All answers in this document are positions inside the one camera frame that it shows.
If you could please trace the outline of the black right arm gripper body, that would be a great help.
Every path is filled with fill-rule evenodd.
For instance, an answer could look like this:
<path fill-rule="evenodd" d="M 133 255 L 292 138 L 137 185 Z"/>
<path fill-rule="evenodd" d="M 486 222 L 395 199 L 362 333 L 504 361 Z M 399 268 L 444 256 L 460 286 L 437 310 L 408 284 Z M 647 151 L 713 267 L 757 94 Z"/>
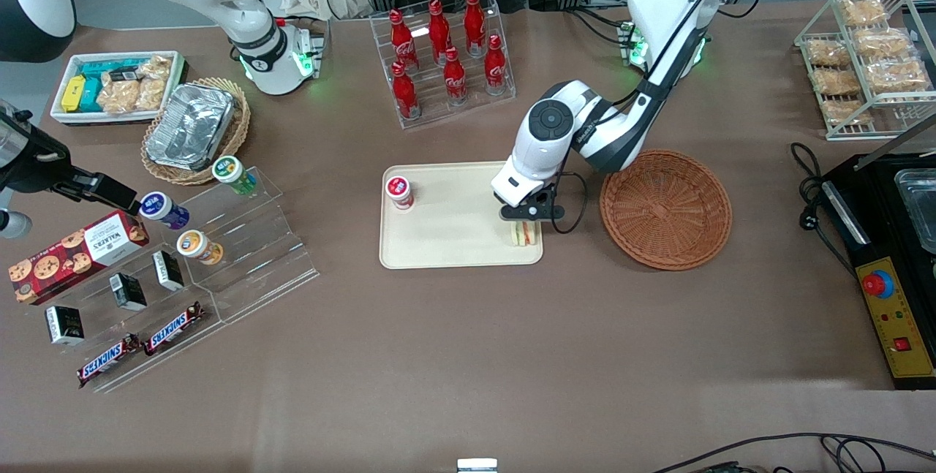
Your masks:
<path fill-rule="evenodd" d="M 30 111 L 2 105 L 2 189 L 72 195 L 70 150 L 34 126 L 31 117 Z"/>

